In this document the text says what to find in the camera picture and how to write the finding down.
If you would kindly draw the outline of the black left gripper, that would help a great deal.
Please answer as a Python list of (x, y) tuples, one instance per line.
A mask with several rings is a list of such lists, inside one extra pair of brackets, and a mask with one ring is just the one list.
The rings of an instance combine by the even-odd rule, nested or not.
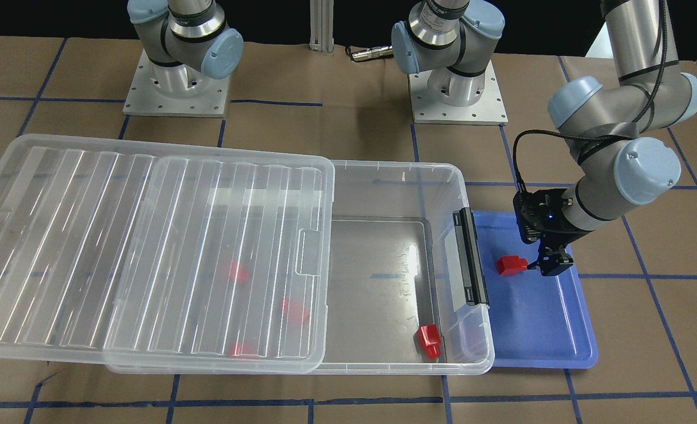
[[(552, 190), (517, 191), (513, 197), (516, 225), (525, 244), (568, 245), (589, 234), (571, 224), (563, 213), (567, 199), (564, 188)], [(540, 273), (545, 277), (558, 276), (572, 268), (575, 261), (566, 246), (540, 247)]]

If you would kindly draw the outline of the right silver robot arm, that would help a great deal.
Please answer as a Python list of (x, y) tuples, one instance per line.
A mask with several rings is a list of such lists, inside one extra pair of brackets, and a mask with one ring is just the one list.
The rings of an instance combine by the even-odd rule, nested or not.
[(129, 1), (126, 9), (150, 62), (224, 80), (243, 56), (243, 36), (214, 1)]

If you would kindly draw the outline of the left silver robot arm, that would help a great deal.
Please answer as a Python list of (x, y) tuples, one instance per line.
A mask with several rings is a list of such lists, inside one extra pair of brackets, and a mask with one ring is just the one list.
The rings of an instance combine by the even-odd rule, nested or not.
[(647, 205), (679, 181), (673, 150), (648, 131), (697, 113), (697, 78), (682, 72), (665, 1), (602, 1), (618, 87), (594, 77), (569, 81), (549, 99), (551, 137), (566, 142), (583, 176), (569, 188), (529, 191), (514, 166), (516, 224), (539, 243), (528, 269), (558, 276), (573, 266), (567, 247)]

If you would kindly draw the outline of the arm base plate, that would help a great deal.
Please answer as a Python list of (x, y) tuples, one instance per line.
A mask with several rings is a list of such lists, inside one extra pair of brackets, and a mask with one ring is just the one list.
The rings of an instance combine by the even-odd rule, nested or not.
[(509, 118), (496, 72), (469, 78), (448, 69), (408, 76), (413, 121), (417, 124), (505, 125)]
[(161, 67), (142, 51), (122, 112), (144, 117), (224, 118), (231, 79), (212, 79), (187, 65)]

